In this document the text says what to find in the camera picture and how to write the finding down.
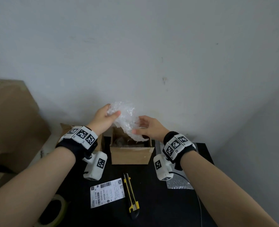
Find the white paper label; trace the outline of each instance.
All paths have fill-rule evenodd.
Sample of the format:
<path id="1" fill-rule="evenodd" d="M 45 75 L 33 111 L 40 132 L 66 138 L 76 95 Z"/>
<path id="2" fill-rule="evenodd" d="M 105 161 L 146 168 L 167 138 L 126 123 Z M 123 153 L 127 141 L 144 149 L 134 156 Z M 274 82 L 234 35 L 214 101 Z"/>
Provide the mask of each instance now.
<path id="1" fill-rule="evenodd" d="M 121 178 L 90 188 L 91 208 L 114 202 L 124 197 L 125 192 Z"/>

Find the person's left hand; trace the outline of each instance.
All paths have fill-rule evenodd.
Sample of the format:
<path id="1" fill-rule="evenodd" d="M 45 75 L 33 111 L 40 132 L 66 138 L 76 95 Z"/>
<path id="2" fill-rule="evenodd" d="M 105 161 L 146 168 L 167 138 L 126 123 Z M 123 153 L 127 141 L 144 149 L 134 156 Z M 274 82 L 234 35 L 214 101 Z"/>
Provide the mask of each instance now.
<path id="1" fill-rule="evenodd" d="M 107 116 L 107 110 L 110 104 L 106 104 L 104 107 L 100 108 L 93 118 L 93 120 L 86 126 L 93 130 L 97 136 L 105 132 L 115 121 L 116 118 L 120 116 L 120 111 L 113 113 L 111 116 Z"/>

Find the barcode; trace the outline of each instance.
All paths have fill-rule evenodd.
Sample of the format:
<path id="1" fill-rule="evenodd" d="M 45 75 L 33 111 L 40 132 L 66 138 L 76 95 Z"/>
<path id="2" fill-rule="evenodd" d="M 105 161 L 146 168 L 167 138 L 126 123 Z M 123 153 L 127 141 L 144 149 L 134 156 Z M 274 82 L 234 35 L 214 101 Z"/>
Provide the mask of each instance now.
<path id="1" fill-rule="evenodd" d="M 101 188 L 104 188 L 106 186 L 110 186 L 111 185 L 111 182 L 107 182 L 107 183 L 103 183 L 100 185 Z"/>
<path id="2" fill-rule="evenodd" d="M 100 204 L 100 192 L 97 192 L 97 203 Z"/>

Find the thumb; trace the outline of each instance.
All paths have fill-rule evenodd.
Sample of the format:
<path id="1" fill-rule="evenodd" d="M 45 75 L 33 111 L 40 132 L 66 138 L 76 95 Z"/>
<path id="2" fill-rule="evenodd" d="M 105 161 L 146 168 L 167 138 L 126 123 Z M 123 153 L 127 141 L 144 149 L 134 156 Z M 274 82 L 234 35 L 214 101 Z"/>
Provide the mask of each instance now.
<path id="1" fill-rule="evenodd" d="M 113 113 L 111 116 L 108 116 L 114 122 L 120 116 L 120 111 Z"/>
<path id="2" fill-rule="evenodd" d="M 147 134 L 147 129 L 146 128 L 140 128 L 140 129 L 133 129 L 132 130 L 132 134 L 135 134 L 135 135 L 148 135 Z"/>

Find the wrist tracker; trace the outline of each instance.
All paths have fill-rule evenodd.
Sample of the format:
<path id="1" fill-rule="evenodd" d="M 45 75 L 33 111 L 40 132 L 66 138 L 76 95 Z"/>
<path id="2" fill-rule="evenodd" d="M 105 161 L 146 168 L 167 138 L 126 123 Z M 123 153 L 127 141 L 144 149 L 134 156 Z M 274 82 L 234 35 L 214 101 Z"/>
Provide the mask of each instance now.
<path id="1" fill-rule="evenodd" d="M 96 133 L 90 128 L 75 126 L 61 137 L 56 148 L 59 146 L 66 147 L 75 155 L 77 160 L 84 157 L 90 159 L 97 146 L 97 138 Z"/>
<path id="2" fill-rule="evenodd" d="M 164 148 L 162 152 L 166 159 L 175 163 L 176 170 L 182 170 L 180 160 L 182 156 L 189 151 L 196 151 L 195 145 L 183 134 L 170 131 L 164 138 Z"/>

